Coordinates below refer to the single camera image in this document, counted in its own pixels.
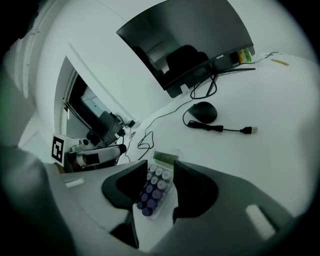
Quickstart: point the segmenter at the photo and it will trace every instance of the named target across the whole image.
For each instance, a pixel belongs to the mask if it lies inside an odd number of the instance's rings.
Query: white wall
[[[278,1],[228,1],[248,30],[256,53],[283,52],[318,61],[299,24]]]

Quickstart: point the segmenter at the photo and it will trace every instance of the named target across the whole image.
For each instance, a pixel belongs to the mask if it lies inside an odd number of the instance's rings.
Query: computer mouse
[[[205,124],[212,123],[218,116],[216,108],[206,101],[194,104],[189,108],[188,112],[198,121]]]

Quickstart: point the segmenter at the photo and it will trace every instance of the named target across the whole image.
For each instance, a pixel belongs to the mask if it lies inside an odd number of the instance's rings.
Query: white desk
[[[290,66],[271,59],[288,62]],[[319,167],[319,67],[285,54],[271,56],[251,67],[256,70],[220,75],[215,95],[194,100],[156,120],[148,131],[154,131],[156,150],[179,149],[183,161],[244,178],[297,216],[306,210],[311,200]],[[209,84],[208,80],[198,88],[196,96],[204,96]],[[189,100],[189,94],[179,96],[142,122],[127,153],[131,161],[145,152],[137,149],[137,144],[151,121]],[[258,133],[219,133],[186,127],[182,122],[183,113],[200,101],[216,107],[218,118],[213,125],[223,125],[227,129],[257,126]],[[187,113],[186,122],[191,119]],[[144,159],[150,157],[151,150]],[[127,161],[122,157],[119,163]],[[155,220],[146,219],[134,207],[141,250],[148,251],[171,228],[172,212],[177,203],[174,191]]]

